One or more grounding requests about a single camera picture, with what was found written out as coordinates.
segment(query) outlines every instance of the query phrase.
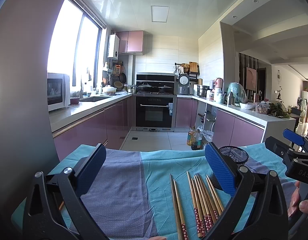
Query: microwave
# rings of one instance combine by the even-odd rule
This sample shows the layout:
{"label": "microwave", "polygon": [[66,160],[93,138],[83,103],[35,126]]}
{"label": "microwave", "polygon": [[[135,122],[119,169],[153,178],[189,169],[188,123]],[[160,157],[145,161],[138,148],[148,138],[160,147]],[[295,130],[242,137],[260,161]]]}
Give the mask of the microwave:
{"label": "microwave", "polygon": [[69,75],[47,73],[47,104],[48,111],[70,104]]}

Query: oven handle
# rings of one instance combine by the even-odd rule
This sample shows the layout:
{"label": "oven handle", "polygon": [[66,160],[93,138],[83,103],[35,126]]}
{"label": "oven handle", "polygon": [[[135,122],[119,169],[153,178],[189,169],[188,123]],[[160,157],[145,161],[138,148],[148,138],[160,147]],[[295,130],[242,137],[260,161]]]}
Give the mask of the oven handle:
{"label": "oven handle", "polygon": [[[152,106],[152,105],[142,105],[142,104],[139,104],[140,106]],[[155,107],[169,107],[169,106],[155,106]]]}

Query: metal screw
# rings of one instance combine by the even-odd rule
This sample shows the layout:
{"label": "metal screw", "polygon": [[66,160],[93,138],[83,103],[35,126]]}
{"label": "metal screw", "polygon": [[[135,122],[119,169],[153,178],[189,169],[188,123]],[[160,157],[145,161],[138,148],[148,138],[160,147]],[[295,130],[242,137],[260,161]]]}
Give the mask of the metal screw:
{"label": "metal screw", "polygon": [[245,166],[240,166],[239,170],[243,173],[247,173],[248,169]]}
{"label": "metal screw", "polygon": [[277,173],[275,171],[270,171],[270,175],[276,177]]}
{"label": "metal screw", "polygon": [[72,170],[73,170],[73,169],[72,169],[71,167],[67,167],[67,168],[64,169],[64,173],[65,173],[65,174],[71,173]]}
{"label": "metal screw", "polygon": [[38,172],[35,173],[36,178],[39,178],[42,175],[43,175],[43,173],[41,171],[38,171]]}

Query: square ceiling light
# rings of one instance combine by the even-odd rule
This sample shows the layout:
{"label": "square ceiling light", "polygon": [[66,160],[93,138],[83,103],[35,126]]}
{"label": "square ceiling light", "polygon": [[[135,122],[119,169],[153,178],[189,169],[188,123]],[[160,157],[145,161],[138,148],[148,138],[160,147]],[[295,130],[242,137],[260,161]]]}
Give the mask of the square ceiling light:
{"label": "square ceiling light", "polygon": [[169,6],[151,6],[152,10],[152,22],[165,23],[167,22],[167,15]]}

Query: cutting board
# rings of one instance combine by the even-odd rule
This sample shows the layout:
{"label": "cutting board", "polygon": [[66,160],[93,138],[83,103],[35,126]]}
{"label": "cutting board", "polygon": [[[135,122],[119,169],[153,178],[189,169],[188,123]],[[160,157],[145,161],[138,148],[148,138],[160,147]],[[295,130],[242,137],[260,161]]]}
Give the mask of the cutting board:
{"label": "cutting board", "polygon": [[198,72],[197,62],[190,62],[190,72]]}

